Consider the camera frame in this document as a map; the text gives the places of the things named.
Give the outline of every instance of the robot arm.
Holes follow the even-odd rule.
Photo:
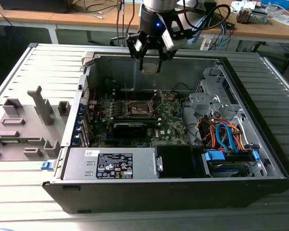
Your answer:
[[[216,6],[215,2],[204,4],[198,9],[198,1],[190,0],[143,0],[139,31],[127,35],[127,45],[132,58],[140,60],[143,69],[144,56],[148,50],[157,50],[159,55],[158,69],[160,72],[163,61],[171,60],[176,51],[183,47],[189,39],[197,39],[201,30],[213,28],[223,23],[230,14],[228,5]],[[228,15],[213,27],[203,28],[220,7],[228,9]],[[194,20],[190,23],[187,13],[193,12]]]

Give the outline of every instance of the blue latch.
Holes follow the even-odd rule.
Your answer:
[[[260,159],[260,156],[257,151],[253,151],[252,154],[254,155],[256,160]]]
[[[222,151],[211,150],[205,153],[206,160],[225,160],[225,156]]]
[[[40,169],[51,170],[52,166],[53,166],[53,164],[51,162],[45,161],[45,162],[43,162],[42,167],[40,167]]]

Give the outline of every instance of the motherboard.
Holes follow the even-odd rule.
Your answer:
[[[106,94],[92,102],[91,147],[188,144],[187,131],[179,117],[180,102],[175,94],[160,91],[126,96]]]

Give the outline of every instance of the power supply label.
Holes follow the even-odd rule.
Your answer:
[[[98,154],[97,179],[132,179],[132,153]]]

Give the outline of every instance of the blue cable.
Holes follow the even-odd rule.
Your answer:
[[[225,34],[226,34],[224,25],[221,24],[221,26],[222,26],[222,29],[223,29],[223,38],[222,38],[222,41],[221,41],[221,44],[220,44],[219,48],[217,49],[218,51],[220,50],[220,48],[221,48],[222,45],[223,45],[223,40],[225,39]]]
[[[227,130],[227,133],[228,133],[228,138],[229,138],[229,143],[230,143],[230,147],[231,149],[235,152],[235,153],[238,153],[239,150],[236,148],[236,144],[233,142],[232,140],[232,133],[231,133],[231,129],[228,127],[228,125],[226,125],[225,123],[220,123],[216,126],[216,139],[217,139],[217,142],[220,143],[220,145],[225,149],[225,151],[227,152],[228,151],[228,148],[227,146],[221,141],[221,138],[220,138],[220,133],[219,133],[219,129],[221,126],[224,126]]]

